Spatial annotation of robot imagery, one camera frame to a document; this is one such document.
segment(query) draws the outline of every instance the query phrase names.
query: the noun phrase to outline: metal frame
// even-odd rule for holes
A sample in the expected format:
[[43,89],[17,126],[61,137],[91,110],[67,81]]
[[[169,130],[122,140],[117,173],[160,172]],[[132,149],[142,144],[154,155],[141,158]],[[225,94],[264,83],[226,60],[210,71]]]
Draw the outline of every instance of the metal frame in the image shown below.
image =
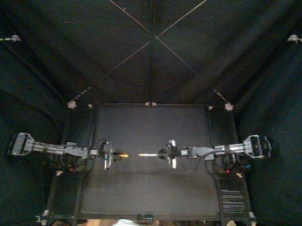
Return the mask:
[[[230,115],[230,119],[232,119],[232,133],[237,132],[237,128],[236,128],[236,122],[234,122],[234,116],[233,116],[233,112],[228,112],[228,114]],[[213,146],[213,140],[212,140],[212,133],[213,133],[213,125],[212,125],[212,120],[216,120],[212,117],[212,112],[208,110],[206,111],[206,120],[208,120],[208,136],[209,136],[209,145]],[[90,144],[93,145],[94,143],[94,133],[95,133],[95,113],[94,110],[91,111],[91,118],[90,118]],[[58,215],[50,216],[50,220],[51,220],[51,224],[55,222],[57,219],[66,219],[73,223],[73,226],[77,226],[77,221],[78,219],[101,219],[101,218],[106,218],[106,219],[117,219],[118,217],[124,217],[126,219],[132,219],[132,220],[137,220],[137,216],[136,215],[102,215],[102,214],[83,214],[82,213],[82,202],[83,202],[83,188],[86,185],[86,176],[87,173],[82,174],[79,176],[79,183],[78,183],[78,188],[77,188],[77,201],[75,201],[75,211],[71,215],[61,215],[61,213],[57,213]],[[53,202],[54,202],[54,198],[55,198],[55,191],[57,191],[57,183],[58,183],[58,177],[55,176],[54,178],[54,184],[53,184],[53,189],[51,189],[51,195],[50,195],[50,199],[49,199],[49,203],[47,203],[47,209],[53,210]],[[246,209],[245,212],[242,213],[234,213],[233,215],[229,213],[226,215],[225,213],[225,203],[224,203],[224,190],[228,187],[228,181],[220,181],[218,179],[216,180],[216,184],[217,184],[217,202],[218,202],[218,207],[220,207],[220,212],[217,212],[217,216],[197,216],[197,217],[190,217],[190,219],[188,219],[186,216],[182,215],[176,215],[176,216],[166,216],[166,215],[157,215],[154,216],[156,219],[160,220],[172,220],[172,218],[174,218],[174,221],[182,221],[182,220],[190,220],[190,221],[221,221],[222,222],[222,226],[228,226],[228,223],[230,220],[234,221],[241,221],[244,222],[246,225],[251,225],[252,223],[252,219],[251,219],[251,212],[252,212],[252,206],[251,206],[251,200],[249,200],[249,194],[248,194],[248,183],[246,183],[246,178],[237,178],[237,181],[232,181],[233,183],[237,183],[237,191],[241,191],[244,198],[242,200],[245,201],[245,205],[246,205]]]

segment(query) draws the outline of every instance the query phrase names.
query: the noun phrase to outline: black fabric enclosure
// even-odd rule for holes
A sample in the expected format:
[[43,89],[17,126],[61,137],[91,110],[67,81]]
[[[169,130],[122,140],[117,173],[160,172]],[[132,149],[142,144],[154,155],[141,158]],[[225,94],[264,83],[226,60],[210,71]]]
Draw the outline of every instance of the black fabric enclosure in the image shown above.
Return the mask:
[[[302,42],[288,41],[292,34],[302,38],[301,19],[299,0],[2,1],[0,225],[35,225],[53,185],[45,156],[6,156],[14,134],[87,145],[86,116],[77,111],[89,104],[142,108],[124,117],[144,126],[153,111],[164,120],[165,106],[209,110],[228,103],[240,141],[263,134],[273,143],[273,157],[255,162],[248,175],[257,219],[301,225]],[[22,41],[3,40],[13,35]],[[126,128],[113,131],[116,142]],[[161,134],[158,127],[150,132]]]

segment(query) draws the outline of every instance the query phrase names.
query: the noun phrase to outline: wire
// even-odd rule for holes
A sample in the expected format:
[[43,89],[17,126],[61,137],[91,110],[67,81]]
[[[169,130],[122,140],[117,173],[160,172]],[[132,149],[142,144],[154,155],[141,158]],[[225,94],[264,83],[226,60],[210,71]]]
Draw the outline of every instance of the wire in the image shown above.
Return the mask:
[[188,169],[188,168],[185,167],[185,163],[184,163],[184,161],[182,161],[182,167],[184,167],[185,171],[186,171],[186,172],[193,172],[193,171],[196,171],[196,170],[198,169],[198,167],[200,167],[201,160],[202,160],[202,158],[198,158],[197,166],[196,166],[193,169]]
[[63,166],[66,166],[66,164],[63,162],[63,155],[61,156],[61,162],[62,162]]
[[208,167],[208,161],[205,161],[206,164],[205,164],[205,167],[206,167],[206,172],[208,174],[216,179],[216,180],[220,180],[220,178],[217,177],[217,173],[212,173],[210,170],[209,170],[209,167]]
[[43,164],[42,164],[41,179],[42,179],[42,189],[43,189],[43,204],[46,208],[45,163],[46,163],[46,160],[43,161]]

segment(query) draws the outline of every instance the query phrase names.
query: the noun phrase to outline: black wall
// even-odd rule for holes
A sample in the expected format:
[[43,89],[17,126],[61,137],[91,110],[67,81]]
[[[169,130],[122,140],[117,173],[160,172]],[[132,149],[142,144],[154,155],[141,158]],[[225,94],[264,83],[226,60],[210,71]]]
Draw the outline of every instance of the black wall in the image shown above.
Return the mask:
[[[0,37],[17,34],[2,15],[0,27]],[[19,132],[43,142],[62,138],[65,100],[42,69],[25,41],[0,42],[0,225],[35,225],[45,210],[51,180],[43,157],[6,156],[9,140]]]
[[265,225],[302,225],[302,45],[285,41],[237,104],[241,139],[273,139],[273,157],[249,176],[257,217]]

